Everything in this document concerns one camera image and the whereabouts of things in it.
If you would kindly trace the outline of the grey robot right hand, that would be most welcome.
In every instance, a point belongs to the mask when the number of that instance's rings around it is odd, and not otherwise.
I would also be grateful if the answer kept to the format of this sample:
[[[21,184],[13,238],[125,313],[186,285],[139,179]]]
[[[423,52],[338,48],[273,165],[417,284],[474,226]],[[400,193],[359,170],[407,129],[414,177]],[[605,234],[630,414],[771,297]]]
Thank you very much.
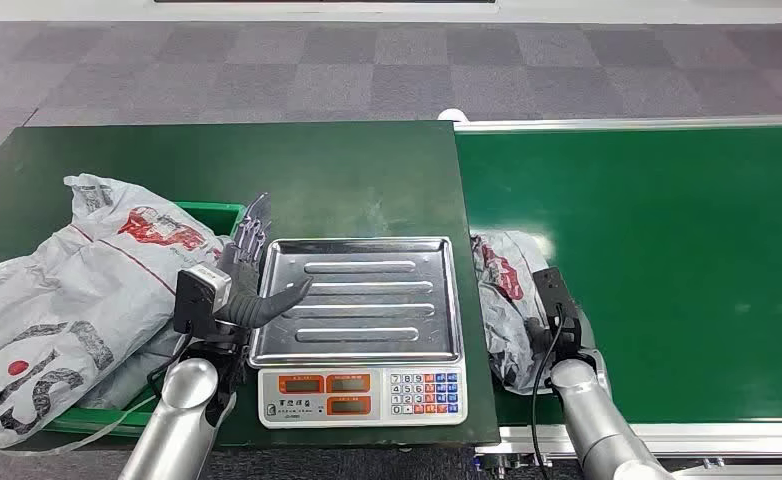
[[[556,363],[576,358],[582,349],[582,325],[578,318],[569,317],[554,331],[531,318],[526,322],[526,331],[535,360],[543,360],[544,354],[550,352],[548,361]]]

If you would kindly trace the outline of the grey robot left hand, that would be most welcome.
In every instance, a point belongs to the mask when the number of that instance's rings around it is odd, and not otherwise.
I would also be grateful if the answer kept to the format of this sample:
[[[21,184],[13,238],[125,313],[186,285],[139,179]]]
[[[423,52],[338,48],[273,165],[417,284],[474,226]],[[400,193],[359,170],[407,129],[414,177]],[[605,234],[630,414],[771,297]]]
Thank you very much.
[[[309,293],[312,279],[305,277],[270,297],[258,295],[262,254],[271,230],[271,196],[264,192],[244,211],[218,261],[218,268],[230,276],[232,284],[227,305],[215,313],[217,319],[258,329],[299,304]]]

